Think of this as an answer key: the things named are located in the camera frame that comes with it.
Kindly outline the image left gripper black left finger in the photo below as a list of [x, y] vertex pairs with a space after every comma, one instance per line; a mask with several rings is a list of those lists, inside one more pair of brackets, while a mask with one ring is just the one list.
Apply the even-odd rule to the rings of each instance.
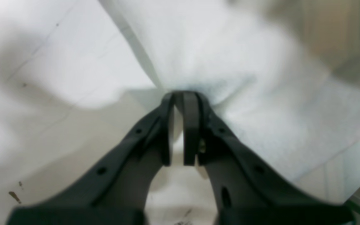
[[171, 164], [174, 95], [140, 119], [122, 141], [64, 191], [14, 209], [9, 225], [148, 225], [144, 212], [151, 182]]

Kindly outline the image left gripper right finger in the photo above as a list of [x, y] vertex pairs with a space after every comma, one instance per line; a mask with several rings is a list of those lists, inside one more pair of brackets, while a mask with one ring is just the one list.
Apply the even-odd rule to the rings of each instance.
[[216, 225], [354, 225], [352, 210], [293, 186], [244, 145], [197, 92], [176, 92], [184, 119], [184, 165], [198, 159], [210, 180]]

